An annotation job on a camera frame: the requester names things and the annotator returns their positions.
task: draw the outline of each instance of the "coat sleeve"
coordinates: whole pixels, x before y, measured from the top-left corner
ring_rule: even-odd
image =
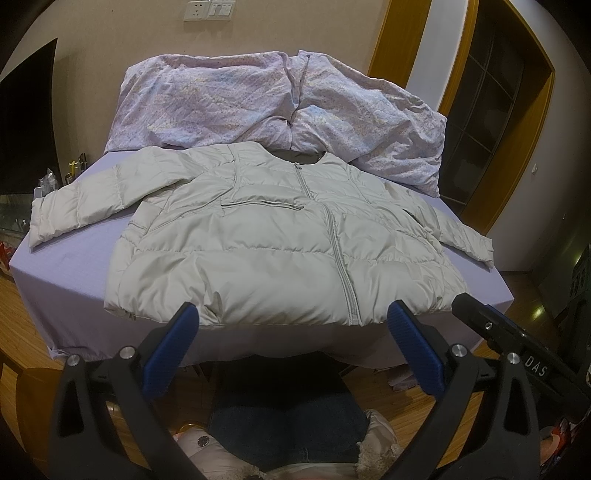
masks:
[[[29,246],[104,220],[152,192],[195,176],[182,156],[158,147],[143,148],[114,167],[33,200]]]
[[[404,210],[442,244],[450,245],[469,257],[493,267],[492,240],[474,229],[433,208],[421,196],[406,187],[387,183],[386,190]]]

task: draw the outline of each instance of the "white puffer jacket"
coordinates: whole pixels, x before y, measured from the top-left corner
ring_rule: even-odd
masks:
[[[30,245],[142,200],[117,241],[105,308],[202,326],[367,325],[404,300],[449,310],[467,286],[440,242],[492,265],[488,238],[330,153],[313,165],[254,142],[147,147],[33,201]]]

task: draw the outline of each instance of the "television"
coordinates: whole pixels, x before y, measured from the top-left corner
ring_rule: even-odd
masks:
[[[0,194],[32,193],[51,169],[61,182],[51,83],[57,38],[0,82]]]

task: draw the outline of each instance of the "purple tablecloth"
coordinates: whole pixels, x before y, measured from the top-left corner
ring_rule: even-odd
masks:
[[[132,152],[112,152],[85,175],[109,168]],[[453,216],[440,199],[423,196]],[[100,223],[62,235],[31,251],[28,237],[10,263],[19,292],[52,357],[78,353],[84,359],[114,356],[125,345],[137,346],[153,328],[150,320],[130,321],[103,309],[109,260],[116,240],[135,206]],[[505,312],[513,296],[497,270],[489,271],[461,252],[445,247],[471,294]],[[474,348],[480,337],[450,312],[422,315],[448,342]],[[183,364],[230,360],[247,355],[290,356],[320,350],[335,358],[370,368],[404,363],[385,324],[353,326],[238,326],[199,330]]]

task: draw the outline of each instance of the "zipper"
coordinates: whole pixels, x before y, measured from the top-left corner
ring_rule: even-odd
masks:
[[[294,163],[294,166],[296,167],[295,168],[295,173],[297,175],[297,179],[300,182],[301,189],[308,196],[308,198],[311,199],[312,198],[312,194],[308,190],[308,185],[306,185],[306,182],[304,182],[304,177],[301,175],[301,165],[299,163]]]
[[[329,220],[329,233],[330,243],[332,244],[333,251],[335,252],[335,263],[339,272],[340,280],[343,284],[343,291],[345,292],[345,299],[347,300],[347,309],[350,316],[351,325],[359,325],[361,315],[359,313],[359,305],[357,303],[357,297],[355,296],[355,290],[353,289],[353,283],[349,278],[349,274],[345,269],[345,263],[343,262],[343,252],[340,250],[339,240],[336,238],[335,231],[335,218],[330,212],[329,208],[322,204],[326,210],[326,216]]]
[[[270,200],[241,200],[238,202],[222,203],[222,208],[235,207],[239,205],[266,205],[271,207],[290,208],[292,210],[302,210],[303,205],[294,205],[286,202],[273,202]]]

